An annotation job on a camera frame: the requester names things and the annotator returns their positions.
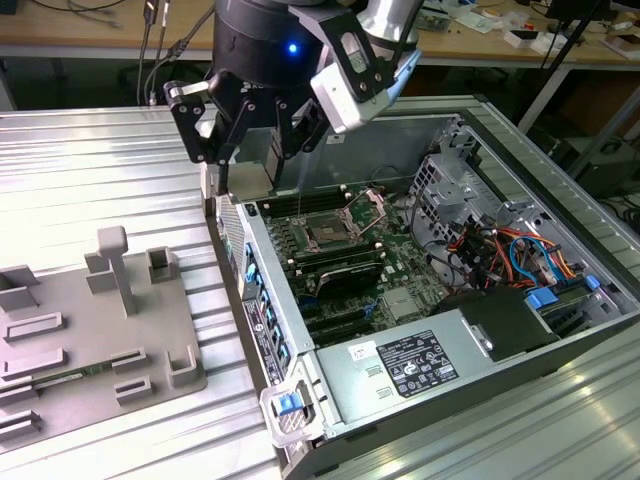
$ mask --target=wooden table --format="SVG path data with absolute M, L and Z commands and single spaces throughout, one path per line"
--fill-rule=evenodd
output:
M 62 0 L 41 0 L 49 5 L 65 7 Z M 184 36 L 196 20 L 207 10 L 211 0 L 181 0 L 171 5 L 165 45 L 173 44 Z M 491 0 L 482 3 L 495 3 Z M 506 0 L 493 7 L 506 13 L 523 11 L 530 15 L 539 30 L 545 30 L 551 20 L 523 7 L 514 0 Z M 18 14 L 0 16 L 0 57 L 45 58 L 137 58 L 142 39 L 143 0 L 127 0 L 113 7 L 114 17 L 121 29 L 110 28 L 68 12 L 56 12 L 30 0 L 21 0 Z M 183 59 L 209 60 L 213 42 L 212 21 L 208 21 L 191 42 Z M 147 50 L 153 58 L 159 28 L 154 28 Z M 600 43 L 603 34 L 587 33 L 586 42 L 574 47 L 566 62 L 554 74 L 547 87 L 523 119 L 520 127 L 527 130 L 551 99 L 553 94 L 574 69 L 640 70 L 640 62 L 630 62 Z M 420 49 L 424 52 L 423 65 L 477 66 L 503 68 L 538 68 L 542 55 L 533 50 L 518 50 L 503 39 L 502 31 L 481 34 L 459 23 L 452 22 L 449 32 L 420 31 Z M 2 83 L 0 79 L 0 110 L 2 110 Z

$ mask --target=blue connector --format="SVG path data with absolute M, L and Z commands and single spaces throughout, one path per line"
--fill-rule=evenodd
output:
M 536 310 L 540 310 L 542 307 L 556 303 L 558 297 L 551 291 L 549 287 L 537 288 L 529 292 L 527 302 Z
M 276 314 L 273 313 L 271 307 L 267 308 L 267 327 L 269 329 L 273 328 L 274 323 L 276 323 Z
M 281 396 L 275 403 L 275 407 L 276 415 L 282 417 L 283 415 L 288 415 L 290 413 L 297 412 L 298 410 L 302 410 L 304 408 L 304 404 L 302 403 L 302 397 L 299 393 L 289 393 Z
M 244 279 L 247 283 L 252 283 L 256 279 L 258 268 L 255 263 L 252 263 L 247 268 L 247 273 L 244 274 Z
M 591 290 L 597 290 L 600 288 L 600 280 L 598 280 L 593 275 L 587 275 L 584 278 L 584 282 L 587 284 L 587 287 L 589 287 Z
M 280 360 L 282 360 L 282 364 L 286 368 L 287 365 L 289 365 L 289 349 L 284 343 L 280 345 L 280 349 L 278 350 L 278 357 L 280 357 Z
M 282 332 L 280 331 L 280 327 L 276 325 L 273 329 L 273 344 L 276 347 L 280 343 L 280 339 L 282 339 Z

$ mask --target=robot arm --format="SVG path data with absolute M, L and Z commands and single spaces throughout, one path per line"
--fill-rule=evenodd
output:
M 273 128 L 266 171 L 277 185 L 329 125 L 352 130 L 391 105 L 419 58 L 421 4 L 371 0 L 356 17 L 335 0 L 217 0 L 212 79 L 164 86 L 189 158 L 217 166 L 216 193 L 249 129 Z M 218 108 L 208 137 L 196 129 L 207 101 Z

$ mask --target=white sticker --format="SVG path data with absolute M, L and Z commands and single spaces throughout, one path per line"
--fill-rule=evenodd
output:
M 349 353 L 354 362 L 362 360 L 364 358 L 373 357 L 377 354 L 376 342 L 370 340 L 368 342 L 359 343 L 357 345 L 351 345 L 349 347 Z
M 327 145 L 337 145 L 339 143 L 344 143 L 346 135 L 329 135 L 327 137 Z

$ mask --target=slotted aluminum surface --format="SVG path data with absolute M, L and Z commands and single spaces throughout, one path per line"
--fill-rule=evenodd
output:
M 401 100 L 396 108 L 414 102 Z M 541 153 L 490 105 L 473 97 L 421 105 L 470 109 L 527 168 L 540 165 L 541 175 L 554 175 L 560 198 L 583 202 L 570 209 L 592 221 L 603 245 L 640 265 L 634 237 L 614 229 L 612 216 L 579 188 L 560 188 L 562 174 L 541 164 Z M 484 157 L 492 177 L 492 159 Z M 493 170 L 492 181 L 510 198 L 524 194 Z M 199 206 L 198 168 L 187 161 L 164 109 L 0 118 L 0 265 L 70 268 L 95 248 L 96 226 L 114 223 L 130 231 L 132 252 L 174 248 L 209 379 L 202 392 L 2 455 L 0 477 L 279 478 Z M 639 348 L 635 327 L 555 374 L 323 478 L 638 478 Z
M 0 117 L 0 265 L 74 268 L 111 225 L 126 228 L 130 253 L 167 245 L 179 257 L 208 385 L 1 455 L 0 478 L 280 478 L 201 213 L 199 169 L 169 112 Z

